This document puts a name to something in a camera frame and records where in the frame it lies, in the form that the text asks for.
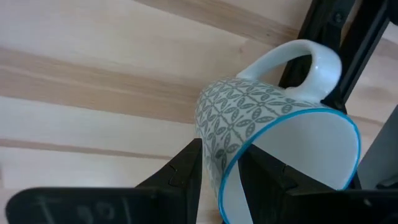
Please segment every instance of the light wooden board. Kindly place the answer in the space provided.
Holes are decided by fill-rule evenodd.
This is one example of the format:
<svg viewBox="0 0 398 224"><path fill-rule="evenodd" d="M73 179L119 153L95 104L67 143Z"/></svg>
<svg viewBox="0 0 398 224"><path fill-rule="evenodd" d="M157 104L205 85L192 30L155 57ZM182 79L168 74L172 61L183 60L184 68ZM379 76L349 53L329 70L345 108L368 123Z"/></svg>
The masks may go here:
<svg viewBox="0 0 398 224"><path fill-rule="evenodd" d="M245 38L131 0L1 0L0 46L186 84L238 73Z"/></svg>
<svg viewBox="0 0 398 224"><path fill-rule="evenodd" d="M195 137L192 124L3 96L0 124L1 139L147 156L174 156Z"/></svg>

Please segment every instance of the patterned mug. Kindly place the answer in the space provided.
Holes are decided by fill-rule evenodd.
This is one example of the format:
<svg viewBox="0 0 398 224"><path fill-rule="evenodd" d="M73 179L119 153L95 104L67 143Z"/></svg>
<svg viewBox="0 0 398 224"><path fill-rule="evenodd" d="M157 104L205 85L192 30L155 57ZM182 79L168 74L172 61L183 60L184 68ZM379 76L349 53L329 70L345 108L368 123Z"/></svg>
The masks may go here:
<svg viewBox="0 0 398 224"><path fill-rule="evenodd" d="M282 89L257 80L303 55L311 55L312 64L300 86ZM196 129L226 223L252 223L237 163L251 144L333 189L347 187L358 165L359 131L345 114L320 103L340 75L334 51L294 40L269 51L236 78L216 81L201 92Z"/></svg>

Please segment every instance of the gray leaf pattern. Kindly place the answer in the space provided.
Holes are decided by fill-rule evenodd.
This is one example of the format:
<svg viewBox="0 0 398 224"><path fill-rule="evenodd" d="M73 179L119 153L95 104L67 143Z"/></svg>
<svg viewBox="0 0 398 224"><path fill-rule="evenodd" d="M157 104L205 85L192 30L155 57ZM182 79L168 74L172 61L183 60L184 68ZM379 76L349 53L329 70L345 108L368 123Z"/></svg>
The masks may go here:
<svg viewBox="0 0 398 224"><path fill-rule="evenodd" d="M314 107L324 106L284 97L282 89L259 81L225 79L204 89L195 119L214 190L247 139L281 116Z"/></svg>
<svg viewBox="0 0 398 224"><path fill-rule="evenodd" d="M256 127L256 124L254 122L252 122L249 124L248 128L246 128L245 134L246 134L247 138L253 134L255 127Z"/></svg>
<svg viewBox="0 0 398 224"><path fill-rule="evenodd" d="M236 123L236 127L245 127L246 125L250 124L251 122L252 122L251 119L244 119L243 121Z"/></svg>

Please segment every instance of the wood grain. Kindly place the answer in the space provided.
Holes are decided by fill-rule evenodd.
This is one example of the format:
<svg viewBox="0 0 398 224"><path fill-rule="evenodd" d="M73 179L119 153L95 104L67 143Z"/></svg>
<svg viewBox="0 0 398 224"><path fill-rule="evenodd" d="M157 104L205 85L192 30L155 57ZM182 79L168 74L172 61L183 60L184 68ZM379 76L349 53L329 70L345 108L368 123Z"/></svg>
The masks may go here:
<svg viewBox="0 0 398 224"><path fill-rule="evenodd" d="M0 95L183 123L200 88L0 49Z"/></svg>
<svg viewBox="0 0 398 224"><path fill-rule="evenodd" d="M310 1L304 0L294 0L288 4L285 1L274 0L267 2L249 1L249 6L246 6L246 1L243 3L235 0L135 1L274 47L297 38L310 6ZM347 33L350 20L353 19L358 7L357 2L342 31L343 36ZM397 33L396 30L397 28L389 26L385 36L391 40L382 39L381 44L388 46L388 48L398 49L398 39L392 35L392 33ZM397 58L397 54L384 55Z"/></svg>
<svg viewBox="0 0 398 224"><path fill-rule="evenodd" d="M124 157L135 157L143 159L165 159L171 160L172 156L161 156L161 155L150 155L135 152L124 152L116 150L106 150L106 149L95 149L90 147L78 147L78 146L63 146L58 144L50 144L43 142L31 142L31 141L21 141L13 139L0 139L0 147L8 148L20 148L20 149L36 149L36 150L46 150L46 151L56 151L56 152L79 152L84 154L97 154L105 156L124 156Z"/></svg>
<svg viewBox="0 0 398 224"><path fill-rule="evenodd" d="M273 46L297 36L297 29L220 0L135 1Z"/></svg>
<svg viewBox="0 0 398 224"><path fill-rule="evenodd" d="M45 149L53 150L70 146L175 156L195 138L192 124L3 96L0 96L0 124L1 139L24 141L24 147L33 148L42 143Z"/></svg>

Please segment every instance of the mug rim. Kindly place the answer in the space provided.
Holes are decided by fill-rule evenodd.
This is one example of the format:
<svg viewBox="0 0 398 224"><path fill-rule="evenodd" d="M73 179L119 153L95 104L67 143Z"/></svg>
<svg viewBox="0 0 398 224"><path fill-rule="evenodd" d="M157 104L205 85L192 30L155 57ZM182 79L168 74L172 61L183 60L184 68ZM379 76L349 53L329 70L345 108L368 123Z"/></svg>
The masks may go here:
<svg viewBox="0 0 398 224"><path fill-rule="evenodd" d="M356 161L355 161L355 165L353 167L352 173L350 175L350 177L347 180L347 183L345 183L344 187L342 189L338 189L338 190L344 190L348 187L349 183L351 183L355 172L358 168L358 163L359 163L359 158L361 157L361 134L359 133L359 129L357 127L357 125L354 123L354 121L347 116L346 114L338 111L338 110L334 110L331 108L311 108L311 109L306 109L306 110L299 110L299 111L295 111L293 113L290 114L286 114L283 116L278 117L277 119L275 119L275 121L267 124L266 126L264 126L263 128L261 128L256 134L254 134L253 136L251 136L249 139L247 139L242 147L239 149L239 151L235 154L235 156L231 159L231 162L228 164L225 173L223 175L223 178L221 180L220 183L220 187L218 189L218 210L220 211L221 216L223 217L223 220L225 221L226 224L230 224L225 211L224 211L224 206L223 206L223 192L224 192L224 188L226 185L226 180L228 179L233 166L235 166L236 162L238 161L238 159L243 155L243 153L246 151L246 149L262 134L264 134L266 131L268 131L270 128L274 127L275 125L289 119L289 118L293 118L295 116L299 116L302 114L307 114L307 113L331 113L331 114L335 114L338 115L340 118L345 119L346 121L348 121L349 123L351 123L351 125L354 127L354 131L356 134L356 138L357 138L357 143L358 143L358 148L357 148L357 156L356 156Z"/></svg>

